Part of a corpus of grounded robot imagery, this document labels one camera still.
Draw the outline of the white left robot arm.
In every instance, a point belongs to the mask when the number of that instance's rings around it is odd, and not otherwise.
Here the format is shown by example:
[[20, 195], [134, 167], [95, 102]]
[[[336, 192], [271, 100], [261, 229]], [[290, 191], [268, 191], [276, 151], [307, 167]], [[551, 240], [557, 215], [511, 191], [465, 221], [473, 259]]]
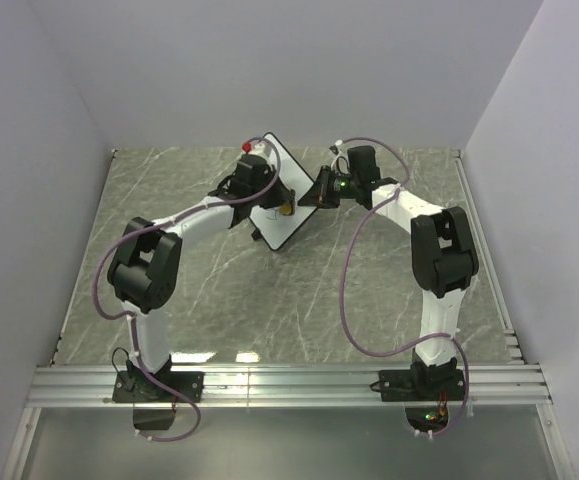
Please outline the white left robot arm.
[[130, 363], [142, 370], [135, 388], [149, 402], [165, 399], [172, 379], [165, 372], [170, 363], [166, 320], [162, 308], [176, 289], [183, 252], [200, 241], [237, 226], [256, 209], [269, 210], [269, 227], [258, 225], [257, 235], [273, 250], [299, 228], [283, 217], [297, 218], [296, 191], [270, 175], [260, 180], [241, 180], [234, 174], [197, 204], [156, 220], [132, 218], [113, 247], [107, 281], [121, 302], [132, 342]]

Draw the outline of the black framed small whiteboard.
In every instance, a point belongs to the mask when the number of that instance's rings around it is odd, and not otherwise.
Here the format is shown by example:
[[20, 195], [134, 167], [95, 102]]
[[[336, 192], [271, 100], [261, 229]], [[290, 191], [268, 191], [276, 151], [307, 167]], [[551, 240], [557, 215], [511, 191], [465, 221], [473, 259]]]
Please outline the black framed small whiteboard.
[[281, 206], [270, 209], [255, 206], [249, 219], [269, 249], [278, 251], [317, 211], [317, 207], [298, 205], [298, 201], [314, 185], [314, 180], [275, 134], [267, 132], [263, 137], [276, 147], [280, 155], [279, 182], [294, 193], [293, 213], [284, 215]]

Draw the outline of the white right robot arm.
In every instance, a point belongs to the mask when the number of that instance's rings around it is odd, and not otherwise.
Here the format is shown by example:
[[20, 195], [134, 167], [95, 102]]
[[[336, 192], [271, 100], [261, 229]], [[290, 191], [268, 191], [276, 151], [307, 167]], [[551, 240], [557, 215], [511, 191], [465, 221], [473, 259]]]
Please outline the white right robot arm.
[[444, 208], [426, 201], [393, 179], [378, 179], [376, 172], [365, 182], [357, 175], [343, 174], [327, 165], [320, 168], [314, 185], [299, 204], [332, 209], [343, 199], [354, 199], [368, 208], [354, 230], [353, 239], [374, 214], [387, 218], [409, 234], [412, 272], [423, 298], [419, 339], [389, 352], [370, 351], [356, 341], [349, 329], [345, 311], [347, 272], [343, 271], [339, 287], [343, 332], [356, 350], [375, 358], [412, 349], [413, 361], [420, 369], [410, 376], [411, 389], [421, 399], [433, 399], [446, 385], [439, 368], [456, 359], [460, 306], [479, 270], [468, 216], [460, 207]]

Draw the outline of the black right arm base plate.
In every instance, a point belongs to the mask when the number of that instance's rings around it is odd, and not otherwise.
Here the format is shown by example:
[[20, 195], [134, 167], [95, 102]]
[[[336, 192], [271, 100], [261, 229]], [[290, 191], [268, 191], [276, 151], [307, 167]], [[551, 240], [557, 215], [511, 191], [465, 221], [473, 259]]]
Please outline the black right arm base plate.
[[382, 402], [462, 401], [468, 382], [454, 363], [426, 366], [414, 362], [408, 370], [380, 370], [369, 389]]

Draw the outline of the yellow black whiteboard eraser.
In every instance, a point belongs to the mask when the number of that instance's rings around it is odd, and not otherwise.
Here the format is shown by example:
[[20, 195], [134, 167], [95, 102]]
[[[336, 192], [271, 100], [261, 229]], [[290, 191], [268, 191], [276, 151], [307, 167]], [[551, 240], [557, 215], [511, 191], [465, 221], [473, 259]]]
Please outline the yellow black whiteboard eraser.
[[286, 202], [278, 208], [278, 213], [282, 216], [293, 216], [295, 214], [295, 204]]

